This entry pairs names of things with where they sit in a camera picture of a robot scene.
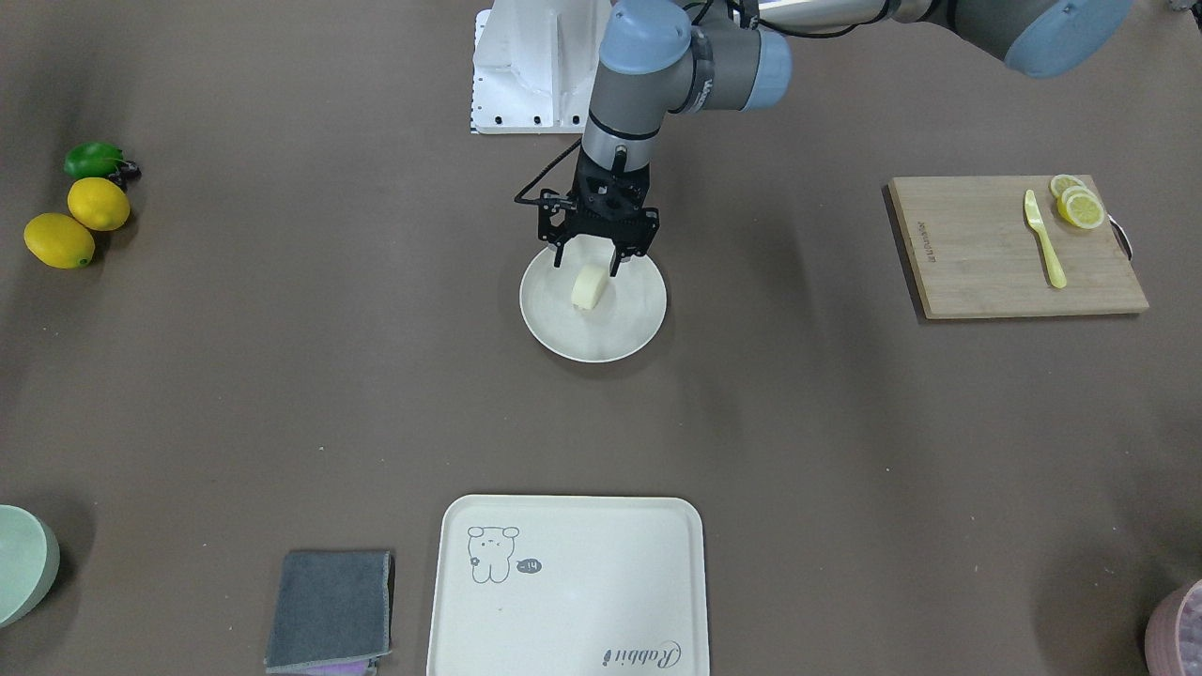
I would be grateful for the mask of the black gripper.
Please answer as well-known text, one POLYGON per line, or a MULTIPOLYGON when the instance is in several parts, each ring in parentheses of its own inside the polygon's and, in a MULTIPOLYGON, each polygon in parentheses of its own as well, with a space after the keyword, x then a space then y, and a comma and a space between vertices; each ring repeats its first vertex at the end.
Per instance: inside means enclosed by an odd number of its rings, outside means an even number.
POLYGON ((563 266, 565 248, 575 236, 588 235, 613 243, 609 278, 617 277, 620 265, 637 255, 637 247, 649 247, 657 235, 657 210, 645 206, 649 189, 648 165, 613 173, 579 152, 575 188, 569 192, 575 208, 563 220, 566 231, 551 235, 553 267, 563 266))

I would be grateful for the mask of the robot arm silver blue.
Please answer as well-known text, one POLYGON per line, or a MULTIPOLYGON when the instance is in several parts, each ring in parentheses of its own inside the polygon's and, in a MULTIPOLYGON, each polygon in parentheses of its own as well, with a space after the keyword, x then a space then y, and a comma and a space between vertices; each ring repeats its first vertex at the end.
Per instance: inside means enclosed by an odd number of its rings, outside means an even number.
POLYGON ((563 263, 581 236, 608 239, 607 269, 644 256, 657 235, 645 204, 666 115, 764 109, 793 77, 789 38, 840 38, 893 19, 945 26, 1027 77, 1076 69, 1115 34, 1129 1, 618 1, 569 192, 541 190, 538 237, 563 263))

